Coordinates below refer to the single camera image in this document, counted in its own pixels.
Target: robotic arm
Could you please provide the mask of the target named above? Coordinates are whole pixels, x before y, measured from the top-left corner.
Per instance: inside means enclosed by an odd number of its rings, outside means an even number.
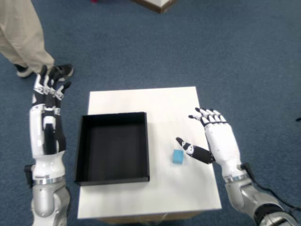
[[[70,207],[62,157],[66,150],[60,108],[70,82],[56,89],[60,74],[44,66],[37,75],[30,109],[32,157],[36,163],[25,166],[32,187],[33,226],[65,226]]]
[[[202,123],[210,151],[176,140],[188,155],[206,164],[217,162],[222,167],[228,198],[237,211],[248,214],[257,226],[297,226],[297,221],[280,206],[273,196],[256,190],[248,165],[240,161],[240,152],[231,126],[216,110],[199,109],[201,115],[189,115]]]

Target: black cable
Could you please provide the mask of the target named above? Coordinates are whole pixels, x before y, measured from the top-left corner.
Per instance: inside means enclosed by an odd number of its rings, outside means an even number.
[[[70,201],[69,201],[69,204],[68,204],[68,207],[67,207],[67,216],[69,215],[69,213],[70,213],[70,210],[71,210],[71,192],[70,192],[70,189],[66,186],[66,189],[67,189],[67,191],[68,191],[68,193],[69,193],[69,196],[70,196]]]
[[[242,170],[246,170],[246,172],[248,173],[250,179],[262,190],[264,191],[267,191],[267,192],[270,192],[271,194],[273,194],[275,196],[275,198],[277,198],[279,201],[281,201],[283,204],[285,204],[286,206],[290,207],[290,212],[294,212],[294,211],[301,211],[301,207],[298,207],[298,206],[294,206],[294,205],[291,205],[289,204],[288,202],[284,201],[282,198],[280,198],[272,189],[268,188],[268,187],[264,187],[262,186],[261,184],[259,184],[256,179],[255,179],[255,176],[251,170],[251,167],[248,163],[244,163],[242,164],[241,166],[241,169]]]

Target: white table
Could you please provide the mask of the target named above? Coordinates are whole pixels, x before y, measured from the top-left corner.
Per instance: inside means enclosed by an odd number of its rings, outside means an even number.
[[[147,113],[150,182],[82,186],[78,218],[113,218],[221,208],[212,165],[187,155],[172,163],[175,138],[207,148],[195,87],[90,92],[88,114]]]

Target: wooden furniture base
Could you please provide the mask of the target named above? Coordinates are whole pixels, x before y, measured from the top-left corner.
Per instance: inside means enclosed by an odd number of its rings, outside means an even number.
[[[144,216],[130,216],[130,217],[119,217],[119,218],[99,218],[98,220],[108,224],[129,224],[129,223],[145,223],[145,222],[160,222],[163,220],[180,220],[189,219],[198,214],[201,211],[196,212],[185,212],[185,213],[171,213],[171,214],[155,214],[155,215],[144,215]]]
[[[149,8],[150,10],[153,10],[157,13],[164,13],[166,12],[173,4],[175,4],[177,2],[177,0],[169,0],[166,4],[164,4],[164,6],[160,7],[160,6],[156,6],[146,0],[132,0],[136,3],[138,3],[139,5],[142,5],[146,8]]]

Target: robot finger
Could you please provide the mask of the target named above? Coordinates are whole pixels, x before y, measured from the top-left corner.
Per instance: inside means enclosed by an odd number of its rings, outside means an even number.
[[[209,115],[209,116],[207,117],[207,119],[208,119],[209,122],[211,122],[211,123],[214,123],[214,122],[215,122],[213,116],[211,116],[211,115]]]
[[[44,78],[37,74],[37,78],[34,82],[33,90],[36,92],[36,95],[44,96]]]
[[[193,145],[191,145],[190,143],[187,143],[187,142],[183,141],[183,139],[181,139],[179,137],[176,138],[176,141],[179,143],[179,145],[181,145],[181,147],[184,149],[184,151],[187,154],[189,154],[189,155],[193,154],[193,152],[194,152]]]
[[[71,86],[71,82],[70,81],[64,83],[63,89],[62,89],[62,93],[65,93],[66,89],[68,89],[70,86]]]
[[[190,118],[190,119],[196,119],[196,120],[198,120],[198,121],[200,121],[200,118],[201,118],[201,116],[198,116],[198,115],[188,115],[188,117]]]
[[[39,83],[40,85],[44,85],[44,79],[45,79],[45,75],[47,73],[47,67],[46,65],[43,65],[41,72],[38,74],[38,77],[40,78]]]
[[[54,76],[54,67],[51,69],[49,74],[45,75],[44,79],[44,94],[48,95],[49,92],[51,91],[52,85],[53,85],[53,76]]]
[[[59,73],[55,73],[55,75],[53,76],[53,85],[52,88],[55,90],[56,89],[56,84],[57,81],[60,79],[61,75]]]
[[[213,113],[219,116],[221,113],[219,113],[217,110],[213,110]]]
[[[204,117],[207,117],[208,115],[209,115],[209,113],[208,112],[206,112],[206,110],[204,110],[203,108],[201,108],[200,110],[199,110],[199,112],[202,114],[202,116],[204,116]]]
[[[214,120],[215,120],[216,122],[221,122],[221,120],[219,119],[219,117],[218,117],[217,115],[214,116]]]
[[[206,149],[191,145],[190,143],[183,141],[179,137],[177,137],[176,140],[181,145],[181,147],[185,150],[186,154],[191,156],[192,158],[195,158],[206,164],[210,164],[213,161],[215,161],[211,152],[207,151]]]
[[[225,120],[225,118],[224,118],[222,115],[220,115],[219,118],[220,118],[221,122],[224,122],[224,123],[227,122],[227,121]]]
[[[213,109],[204,109],[209,115],[214,115]]]
[[[210,123],[205,117],[201,117],[200,121],[204,127]]]

